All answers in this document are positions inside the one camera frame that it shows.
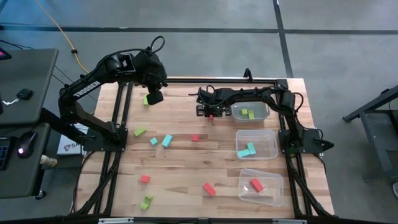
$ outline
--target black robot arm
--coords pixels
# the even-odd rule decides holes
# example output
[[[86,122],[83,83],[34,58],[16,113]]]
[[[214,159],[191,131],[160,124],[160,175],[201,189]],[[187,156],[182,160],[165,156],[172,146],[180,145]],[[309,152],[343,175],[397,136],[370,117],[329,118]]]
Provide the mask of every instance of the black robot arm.
[[[154,105],[161,102],[163,96],[159,90],[163,86],[167,86],[167,74],[162,62],[156,55],[156,52],[160,49],[152,51],[154,42],[160,38],[163,40],[161,49],[164,45],[164,39],[163,37],[157,37],[152,41],[151,46],[146,49],[127,49],[109,54],[102,58],[89,74],[81,75],[80,79],[71,85],[65,85],[60,90],[60,98],[58,100],[61,118],[67,123],[81,123],[100,132],[105,139],[111,142],[118,142],[120,134],[116,124],[110,121],[104,122],[87,113],[77,100],[105,83],[118,82],[123,85],[131,82],[148,88],[148,104]],[[139,53],[136,56],[122,54],[133,50],[138,50]]]
[[[275,102],[272,94],[279,96],[279,103]],[[295,93],[284,88],[272,86],[254,88],[251,90],[233,90],[231,88],[214,89],[213,93],[199,88],[197,95],[197,115],[209,117],[220,117],[223,112],[231,115],[229,107],[234,103],[261,101],[266,103],[270,109],[283,115],[286,119],[287,135],[284,144],[287,152],[319,153],[331,147],[333,143],[322,140],[317,129],[304,128],[298,121],[295,105]]]

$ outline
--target gray desk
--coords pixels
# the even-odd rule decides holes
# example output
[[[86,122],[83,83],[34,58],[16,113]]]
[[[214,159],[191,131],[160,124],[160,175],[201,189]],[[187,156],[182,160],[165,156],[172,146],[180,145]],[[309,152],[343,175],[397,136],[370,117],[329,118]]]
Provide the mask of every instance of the gray desk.
[[[40,118],[58,50],[12,50],[9,53],[12,59],[0,61],[1,99],[11,102],[23,88],[33,90],[33,95],[27,101],[3,105],[0,125],[34,124]]]
[[[21,126],[18,129],[0,128],[0,135],[19,138],[33,127],[34,125]],[[49,140],[50,125],[42,123],[33,131],[36,133],[33,154],[27,159],[20,159],[16,150],[13,149],[7,169],[0,171],[0,198],[36,195],[40,189],[41,179],[37,181],[38,175],[43,175],[40,158]]]

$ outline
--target computer mouse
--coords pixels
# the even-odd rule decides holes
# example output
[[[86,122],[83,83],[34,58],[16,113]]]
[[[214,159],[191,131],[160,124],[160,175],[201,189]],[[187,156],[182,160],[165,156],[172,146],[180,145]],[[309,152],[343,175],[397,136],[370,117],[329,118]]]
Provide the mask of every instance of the computer mouse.
[[[34,147],[34,139],[35,139],[36,133],[33,131],[28,131],[24,134],[22,134],[17,143],[17,154],[18,157],[22,159],[26,159],[29,156],[32,155]]]

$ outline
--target transparent bin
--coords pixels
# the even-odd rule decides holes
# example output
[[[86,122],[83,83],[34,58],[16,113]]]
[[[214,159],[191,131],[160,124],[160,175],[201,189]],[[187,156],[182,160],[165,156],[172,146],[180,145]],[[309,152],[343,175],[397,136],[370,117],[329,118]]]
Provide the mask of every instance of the transparent bin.
[[[255,119],[249,119],[248,115],[242,115],[242,109],[253,110]],[[263,102],[234,103],[231,106],[231,113],[235,123],[259,122],[269,116],[269,108]]]
[[[256,153],[241,157],[238,151],[248,148],[248,143],[252,142]],[[239,130],[236,132],[236,156],[238,159],[265,160],[273,159],[278,156],[276,134],[273,130]]]
[[[264,190],[257,193],[250,181],[257,178]],[[261,172],[252,169],[241,170],[238,196],[241,200],[280,207],[284,198],[284,179],[279,174]]]

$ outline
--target butcher block table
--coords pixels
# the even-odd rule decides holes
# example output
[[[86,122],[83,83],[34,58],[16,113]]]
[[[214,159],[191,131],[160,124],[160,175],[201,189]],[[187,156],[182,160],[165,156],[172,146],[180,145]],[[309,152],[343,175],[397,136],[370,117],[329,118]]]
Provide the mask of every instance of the butcher block table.
[[[298,112],[300,122],[313,127],[304,80],[288,79],[289,90],[304,96],[304,103]],[[212,84],[215,88],[230,87],[249,89],[266,84]],[[240,129],[280,129],[278,114],[271,114],[261,123],[232,122],[231,117],[214,118],[196,116],[196,93],[198,87],[207,83],[169,83],[161,91],[164,101],[145,107],[142,103],[146,88],[134,87],[127,119],[129,137],[126,150],[122,153],[111,215],[113,217],[210,217],[210,218],[293,218],[294,211],[287,175],[285,156],[280,152],[275,159],[266,161],[243,161],[236,157],[235,134]],[[117,84],[101,87],[95,116],[110,121],[113,113]],[[121,117],[123,104],[119,112]],[[145,127],[147,132],[135,137],[133,131]],[[168,148],[162,146],[163,138],[171,134],[173,140]],[[192,142],[192,134],[199,134],[200,140]],[[159,144],[152,146],[150,140],[156,137]],[[100,179],[104,153],[93,154],[86,162],[80,175],[76,207],[79,209],[93,193]],[[303,154],[303,164],[308,188],[326,211],[333,214],[328,182],[322,163],[312,154]],[[238,197],[238,180],[241,169],[255,169],[280,174],[284,178],[283,205],[272,207],[245,202]],[[140,183],[140,176],[148,175],[148,184]],[[208,182],[215,187],[216,195],[209,196],[203,190]],[[298,199],[305,213],[300,190]],[[148,210],[140,204],[146,194],[153,201]],[[104,191],[104,209],[108,188]]]

